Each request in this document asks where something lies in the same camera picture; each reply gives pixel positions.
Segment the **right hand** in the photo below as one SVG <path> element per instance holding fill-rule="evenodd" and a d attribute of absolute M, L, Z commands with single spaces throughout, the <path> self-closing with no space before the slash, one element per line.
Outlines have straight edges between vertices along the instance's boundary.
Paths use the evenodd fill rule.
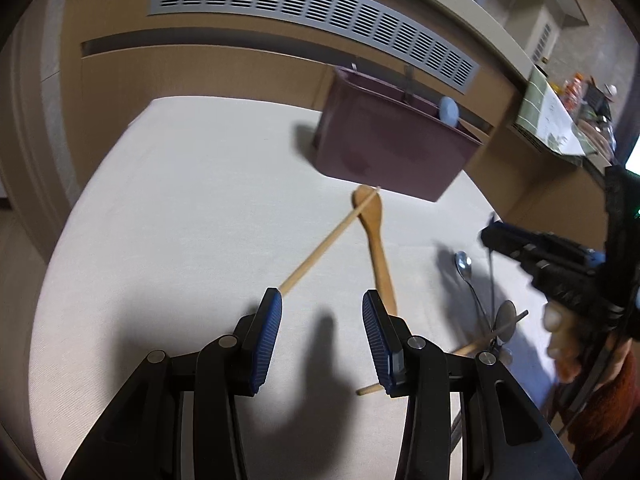
<path fill-rule="evenodd" d="M 589 327 L 570 309 L 549 301 L 544 306 L 544 329 L 550 334 L 548 357 L 553 360 L 556 377 L 561 384 L 569 384 L 582 371 L 580 356 L 585 352 Z M 608 336 L 608 348 L 612 351 L 608 367 L 600 375 L 596 389 L 612 382 L 624 366 L 629 351 L 628 342 L 618 341 L 614 334 Z"/>

